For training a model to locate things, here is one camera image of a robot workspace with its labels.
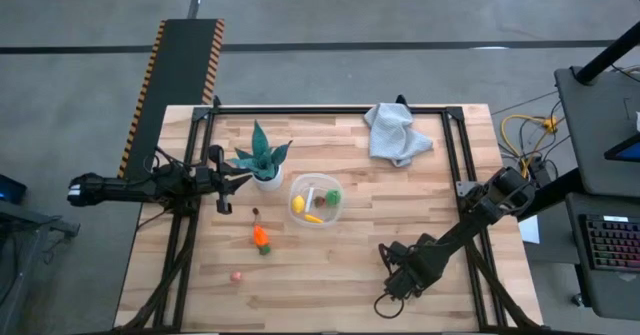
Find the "transparent container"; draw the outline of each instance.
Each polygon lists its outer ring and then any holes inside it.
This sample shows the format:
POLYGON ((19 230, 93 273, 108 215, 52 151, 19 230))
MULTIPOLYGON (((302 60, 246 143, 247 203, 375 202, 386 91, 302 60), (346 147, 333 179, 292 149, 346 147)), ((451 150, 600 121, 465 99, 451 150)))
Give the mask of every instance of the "transparent container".
POLYGON ((340 218, 342 208, 344 207, 344 190, 338 180, 324 174, 304 174, 296 178, 291 185, 291 194, 289 195, 289 214, 298 224, 310 228, 326 228, 333 225, 340 218), (309 192, 313 189, 313 195, 309 197, 309 192), (324 205, 316 207, 314 199, 316 197, 325 198, 331 190, 336 190, 340 194, 340 202, 335 206, 329 206, 325 202, 324 205), (293 199, 301 196, 304 199, 305 206, 300 213, 293 210, 293 199), (305 219, 305 215, 311 215, 317 219, 321 219, 323 223, 318 224, 305 219))

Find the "gray cloth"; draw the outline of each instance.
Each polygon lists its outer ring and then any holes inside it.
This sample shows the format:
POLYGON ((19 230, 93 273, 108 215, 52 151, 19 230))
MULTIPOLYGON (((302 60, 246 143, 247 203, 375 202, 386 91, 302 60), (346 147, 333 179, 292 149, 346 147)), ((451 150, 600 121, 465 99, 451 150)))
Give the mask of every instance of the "gray cloth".
POLYGON ((371 128, 371 157, 389 159, 402 167, 411 164, 415 155, 433 148, 431 139, 409 128, 413 117, 404 104, 378 104, 367 111, 364 120, 371 128))

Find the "wooden tabletop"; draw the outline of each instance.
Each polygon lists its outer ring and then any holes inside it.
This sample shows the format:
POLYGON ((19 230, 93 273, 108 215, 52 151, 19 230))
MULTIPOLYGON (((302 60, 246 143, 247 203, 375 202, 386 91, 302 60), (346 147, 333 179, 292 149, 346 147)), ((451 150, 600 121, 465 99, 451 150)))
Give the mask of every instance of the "wooden tabletop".
MULTIPOLYGON (((476 172, 484 181, 502 166, 489 108, 463 108, 476 172)), ((184 156, 192 109, 169 106, 165 114, 159 146, 179 159, 184 156)), ((233 214, 228 216, 216 212, 217 196, 203 198, 183 331, 477 330, 463 251, 451 258, 440 281, 422 297, 407 301, 398 318, 382 319, 372 307, 388 276, 378 244, 413 244, 424 232, 439 237, 458 221, 439 116, 414 116, 413 129, 430 137, 434 149, 415 157, 407 168, 369 158, 369 129, 362 115, 216 116, 212 143, 223 146, 227 158, 235 147, 250 150, 254 119, 270 145, 293 140, 283 166, 284 182, 275 192, 261 192, 249 181, 229 197, 233 214), (312 172, 334 177, 345 192, 340 220, 326 229, 302 227, 288 214, 291 183, 312 172), (253 207, 260 209, 269 234, 272 252, 267 256, 259 255, 252 243, 253 207), (241 282, 231 282, 234 271, 242 272, 241 282)), ((463 167, 458 138, 456 147, 463 167)), ((140 221, 160 211, 146 204, 140 221)), ((171 216, 163 216, 137 233, 116 325, 131 319, 158 284, 170 224, 171 216)), ((541 323, 517 222, 505 217, 489 233, 498 277, 527 315, 541 323)), ((483 285, 492 320, 488 287, 483 285)), ((391 314, 398 306, 382 303, 380 310, 391 314)))

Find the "concrete floor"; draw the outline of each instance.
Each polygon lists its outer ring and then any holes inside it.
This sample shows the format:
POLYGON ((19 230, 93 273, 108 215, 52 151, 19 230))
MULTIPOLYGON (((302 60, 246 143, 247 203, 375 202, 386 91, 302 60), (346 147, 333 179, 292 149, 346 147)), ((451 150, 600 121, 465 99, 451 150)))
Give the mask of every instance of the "concrete floor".
MULTIPOLYGON (((158 21, 183 18, 189 2, 0 0, 0 47, 149 44, 158 21)), ((273 43, 613 39, 639 12, 638 0, 202 0, 198 16, 224 17, 226 43, 273 43)), ((227 53, 216 92, 227 104, 375 103, 402 93, 413 103, 482 102, 496 112, 553 91, 554 69, 584 64, 601 50, 227 53)), ((0 173, 29 186, 29 208, 82 223, 78 238, 40 267, 22 333, 113 323, 139 206, 72 208, 66 186, 87 171, 115 174, 147 59, 0 55, 0 173)), ((634 50, 619 65, 637 63, 634 50)), ((494 122, 546 115, 556 101, 547 96, 494 122)), ((575 166, 570 141, 552 154, 561 173, 575 166)), ((638 332, 640 322, 601 319, 569 304, 577 291, 570 266, 530 265, 545 324, 638 332)))

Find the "potted plant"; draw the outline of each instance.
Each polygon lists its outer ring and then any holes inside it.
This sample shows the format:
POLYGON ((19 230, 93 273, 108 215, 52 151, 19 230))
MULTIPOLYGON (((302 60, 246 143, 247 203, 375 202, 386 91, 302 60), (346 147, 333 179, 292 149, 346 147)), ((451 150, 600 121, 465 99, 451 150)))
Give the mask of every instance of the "potted plant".
POLYGON ((270 148, 267 136, 258 121, 255 121, 251 138, 253 155, 236 148, 238 158, 231 159, 231 162, 239 168, 251 170, 253 180, 260 190, 273 191, 282 184, 282 163, 287 157, 287 150, 289 150, 291 142, 275 149, 270 148))

